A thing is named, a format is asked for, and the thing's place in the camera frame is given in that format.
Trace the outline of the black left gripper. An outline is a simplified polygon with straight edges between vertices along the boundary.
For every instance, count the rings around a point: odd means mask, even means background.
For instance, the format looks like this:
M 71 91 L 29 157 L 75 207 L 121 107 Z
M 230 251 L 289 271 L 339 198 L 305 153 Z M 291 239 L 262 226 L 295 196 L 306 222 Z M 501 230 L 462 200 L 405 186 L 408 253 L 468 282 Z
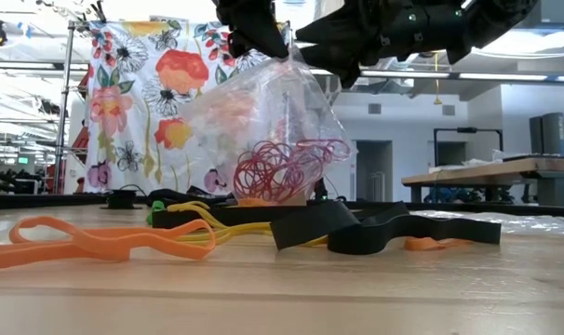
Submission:
M 277 29 L 273 0 L 212 0 L 222 25 L 236 29 L 227 37 L 230 55 L 237 59 L 255 49 L 271 58 L 285 59 L 288 48 Z

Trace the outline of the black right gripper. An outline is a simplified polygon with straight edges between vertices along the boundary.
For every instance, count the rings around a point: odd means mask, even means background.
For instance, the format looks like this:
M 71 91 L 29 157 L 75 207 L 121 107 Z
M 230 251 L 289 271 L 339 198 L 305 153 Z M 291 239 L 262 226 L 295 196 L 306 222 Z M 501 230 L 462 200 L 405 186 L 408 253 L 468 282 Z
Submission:
M 412 54 L 444 50 L 451 64 L 469 53 L 467 17 L 462 0 L 358 0 L 357 13 L 333 12 L 296 32 L 304 61 L 340 78 L 350 88 L 360 76 L 359 65 L 378 60 L 400 61 Z M 355 55 L 334 46 L 358 47 Z

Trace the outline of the clear plastic zip bag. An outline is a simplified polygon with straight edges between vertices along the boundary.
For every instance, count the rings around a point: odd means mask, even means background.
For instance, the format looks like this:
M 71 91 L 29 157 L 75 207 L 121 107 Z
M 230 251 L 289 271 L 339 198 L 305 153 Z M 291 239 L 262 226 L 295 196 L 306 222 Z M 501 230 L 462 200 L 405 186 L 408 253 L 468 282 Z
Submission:
M 183 104 L 179 114 L 239 202 L 265 202 L 239 199 L 232 186 L 237 158 L 259 141 L 297 147 L 301 140 L 339 139 L 351 146 L 346 160 L 354 153 L 352 141 L 316 78 L 304 63 L 294 59 L 266 60 L 251 67 Z M 298 150 L 307 182 L 291 199 L 311 192 L 316 181 L 346 161 L 325 163 L 305 149 Z M 282 205 L 288 201 L 265 203 Z

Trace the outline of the red rubber band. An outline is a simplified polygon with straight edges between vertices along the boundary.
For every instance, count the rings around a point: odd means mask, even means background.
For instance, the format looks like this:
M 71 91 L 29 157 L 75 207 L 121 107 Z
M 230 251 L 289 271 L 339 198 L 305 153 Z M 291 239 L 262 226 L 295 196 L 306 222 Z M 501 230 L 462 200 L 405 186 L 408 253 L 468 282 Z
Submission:
M 259 141 L 236 161 L 233 193 L 239 199 L 281 204 L 300 192 L 307 182 L 299 150 L 281 142 Z
M 315 154 L 325 163 L 346 160 L 352 153 L 351 146 L 339 139 L 301 140 L 297 142 L 297 148 Z

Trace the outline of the green rubber band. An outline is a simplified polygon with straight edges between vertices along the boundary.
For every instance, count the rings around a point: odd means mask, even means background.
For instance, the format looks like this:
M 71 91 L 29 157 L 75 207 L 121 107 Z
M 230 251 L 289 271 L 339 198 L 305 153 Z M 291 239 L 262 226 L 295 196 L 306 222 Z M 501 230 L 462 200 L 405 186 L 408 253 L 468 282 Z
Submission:
M 151 205 L 151 212 L 146 217 L 147 224 L 152 227 L 154 225 L 154 214 L 156 212 L 166 211 L 165 204 L 160 200 L 155 200 Z

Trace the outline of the orange rubber band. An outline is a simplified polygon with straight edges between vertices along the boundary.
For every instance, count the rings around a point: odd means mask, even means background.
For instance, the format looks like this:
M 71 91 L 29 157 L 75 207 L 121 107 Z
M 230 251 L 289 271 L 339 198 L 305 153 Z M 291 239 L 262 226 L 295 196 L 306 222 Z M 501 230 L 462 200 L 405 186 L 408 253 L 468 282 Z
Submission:
M 55 229 L 67 237 L 53 241 L 31 241 L 20 235 L 21 229 L 37 226 Z M 171 256 L 202 260 L 216 247 L 216 235 L 204 220 L 193 220 L 172 229 L 80 229 L 67 221 L 41 216 L 19 221 L 9 231 L 9 239 L 9 244 L 0 245 L 0 269 L 61 259 L 127 261 L 134 248 L 152 248 Z
M 433 251 L 446 248 L 464 247 L 472 244 L 472 241 L 454 238 L 435 240 L 431 237 L 408 237 L 404 241 L 403 248 L 408 251 Z

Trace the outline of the white floral cloth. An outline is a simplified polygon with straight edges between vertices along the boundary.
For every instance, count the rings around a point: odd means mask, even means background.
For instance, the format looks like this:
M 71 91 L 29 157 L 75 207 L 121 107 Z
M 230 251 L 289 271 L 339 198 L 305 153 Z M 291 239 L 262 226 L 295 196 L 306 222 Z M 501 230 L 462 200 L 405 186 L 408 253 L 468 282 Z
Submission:
M 93 22 L 90 31 L 85 191 L 223 194 L 224 180 L 179 109 L 265 55 L 233 57 L 229 30 L 217 21 Z

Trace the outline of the ceiling light strip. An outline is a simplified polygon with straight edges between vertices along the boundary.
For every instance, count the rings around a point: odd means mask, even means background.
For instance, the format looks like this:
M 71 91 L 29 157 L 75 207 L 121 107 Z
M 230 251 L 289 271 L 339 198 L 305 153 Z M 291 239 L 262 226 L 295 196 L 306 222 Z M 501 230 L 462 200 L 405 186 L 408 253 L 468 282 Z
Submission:
M 361 75 L 363 77 L 372 77 L 372 78 L 420 78 L 420 79 L 438 79 L 438 80 L 564 84 L 564 75 L 555 75 L 555 74 L 490 74 L 490 73 L 362 70 Z

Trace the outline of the gray workbench with wooden top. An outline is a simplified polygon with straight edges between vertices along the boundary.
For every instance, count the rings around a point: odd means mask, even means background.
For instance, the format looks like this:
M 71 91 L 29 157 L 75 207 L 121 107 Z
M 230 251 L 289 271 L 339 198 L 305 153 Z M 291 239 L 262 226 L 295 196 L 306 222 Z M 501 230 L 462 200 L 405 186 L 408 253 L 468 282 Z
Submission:
M 410 188 L 413 203 L 422 202 L 423 187 L 480 187 L 494 191 L 498 187 L 535 182 L 540 206 L 564 207 L 564 158 L 531 157 L 477 167 L 441 169 L 406 177 L 401 182 Z

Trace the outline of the gray upright panels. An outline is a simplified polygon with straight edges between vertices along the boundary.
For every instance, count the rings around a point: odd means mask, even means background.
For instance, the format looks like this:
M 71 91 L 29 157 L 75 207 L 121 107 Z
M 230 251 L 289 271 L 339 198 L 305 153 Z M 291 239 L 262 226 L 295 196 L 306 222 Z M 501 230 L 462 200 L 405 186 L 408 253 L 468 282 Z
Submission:
M 564 114 L 534 116 L 530 123 L 530 149 L 533 154 L 564 156 Z

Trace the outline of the stack of clear plastic bags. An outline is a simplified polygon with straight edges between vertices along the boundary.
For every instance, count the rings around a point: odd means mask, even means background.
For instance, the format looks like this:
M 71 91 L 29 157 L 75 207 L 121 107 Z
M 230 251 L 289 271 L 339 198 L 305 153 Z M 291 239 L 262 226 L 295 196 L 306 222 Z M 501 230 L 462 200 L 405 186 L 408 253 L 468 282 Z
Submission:
M 433 219 L 467 219 L 500 223 L 502 232 L 511 235 L 564 235 L 564 217 L 518 216 L 495 212 L 449 212 L 418 210 L 411 214 Z

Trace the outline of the black metal stand frame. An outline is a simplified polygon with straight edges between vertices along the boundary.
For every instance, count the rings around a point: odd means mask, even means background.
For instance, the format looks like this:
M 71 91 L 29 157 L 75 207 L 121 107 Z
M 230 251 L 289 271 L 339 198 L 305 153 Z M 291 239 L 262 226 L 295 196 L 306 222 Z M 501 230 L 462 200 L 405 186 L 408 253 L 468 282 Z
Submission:
M 476 134 L 478 132 L 495 132 L 499 139 L 499 150 L 502 151 L 504 149 L 504 134 L 501 129 L 478 128 L 478 127 L 455 127 L 455 128 L 436 127 L 433 129 L 435 167 L 439 166 L 438 141 L 437 141 L 437 135 L 439 132 L 456 132 L 460 134 Z

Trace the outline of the black round corded puck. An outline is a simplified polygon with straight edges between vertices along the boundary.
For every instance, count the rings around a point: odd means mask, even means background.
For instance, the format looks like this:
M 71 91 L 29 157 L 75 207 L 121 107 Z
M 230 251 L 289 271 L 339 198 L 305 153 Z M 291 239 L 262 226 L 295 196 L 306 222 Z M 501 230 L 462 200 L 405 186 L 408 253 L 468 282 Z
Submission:
M 144 202 L 145 197 L 145 192 L 136 185 L 125 185 L 106 194 L 103 209 L 137 209 L 136 204 Z

